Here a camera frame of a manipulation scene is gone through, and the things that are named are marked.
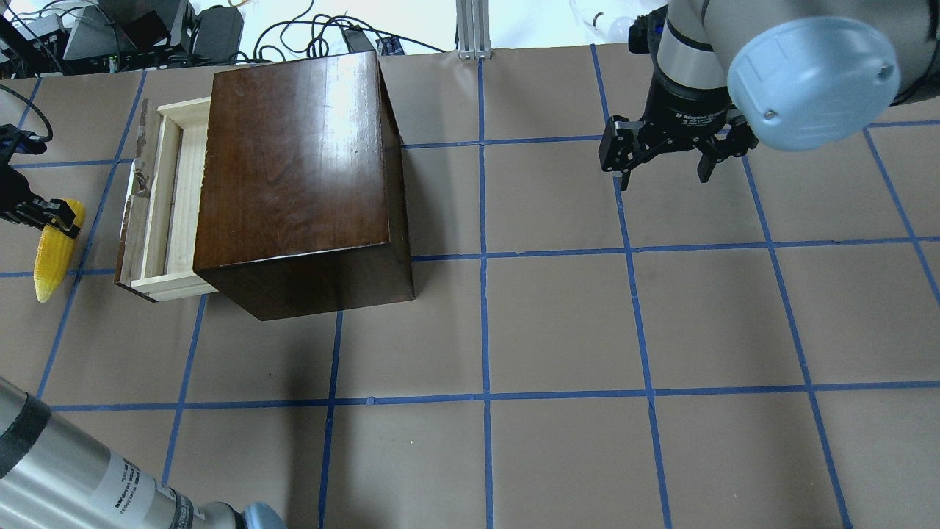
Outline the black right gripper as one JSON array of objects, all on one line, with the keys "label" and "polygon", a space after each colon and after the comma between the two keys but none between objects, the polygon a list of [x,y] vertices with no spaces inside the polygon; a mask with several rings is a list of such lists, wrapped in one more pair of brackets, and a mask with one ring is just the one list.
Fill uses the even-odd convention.
[{"label": "black right gripper", "polygon": [[743,116],[731,116],[734,105],[724,87],[691,88],[655,77],[649,85],[643,115],[638,121],[610,116],[599,145],[602,171],[617,174],[620,191],[628,190],[632,170],[659,154],[699,150],[696,167],[704,184],[715,167],[729,158],[740,158],[758,147],[750,124]]}]

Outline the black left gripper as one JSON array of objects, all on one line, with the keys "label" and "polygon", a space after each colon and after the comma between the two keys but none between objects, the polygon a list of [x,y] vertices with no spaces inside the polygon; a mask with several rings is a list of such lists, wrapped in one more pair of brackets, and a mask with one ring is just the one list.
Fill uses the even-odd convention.
[{"label": "black left gripper", "polygon": [[1,217],[3,220],[26,224],[37,230],[53,228],[71,239],[80,235],[81,202],[73,205],[66,200],[44,201],[34,198],[27,178],[9,165],[1,168]]}]

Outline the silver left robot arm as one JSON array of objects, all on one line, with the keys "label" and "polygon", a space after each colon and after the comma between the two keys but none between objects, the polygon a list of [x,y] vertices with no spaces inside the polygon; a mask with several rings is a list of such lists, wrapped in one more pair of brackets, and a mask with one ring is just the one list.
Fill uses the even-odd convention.
[{"label": "silver left robot arm", "polygon": [[188,382],[194,301],[182,313],[132,316],[115,305],[104,281],[78,272],[51,296],[36,299],[26,265],[38,231],[4,223],[2,262],[2,526],[4,528],[282,528],[266,503],[244,510],[228,503],[197,505],[120,451],[77,428],[47,403],[45,375],[59,324],[81,327],[71,375],[83,396],[131,404],[134,396],[162,396],[144,412],[168,420]]}]

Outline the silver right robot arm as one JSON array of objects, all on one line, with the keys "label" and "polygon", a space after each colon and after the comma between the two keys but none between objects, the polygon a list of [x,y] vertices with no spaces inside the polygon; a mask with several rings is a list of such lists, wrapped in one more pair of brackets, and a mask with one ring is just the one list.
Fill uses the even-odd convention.
[{"label": "silver right robot arm", "polygon": [[938,96],[936,1],[668,1],[630,27],[651,58],[638,120],[607,119],[602,171],[625,190],[658,155],[716,165],[764,145],[814,150]]}]

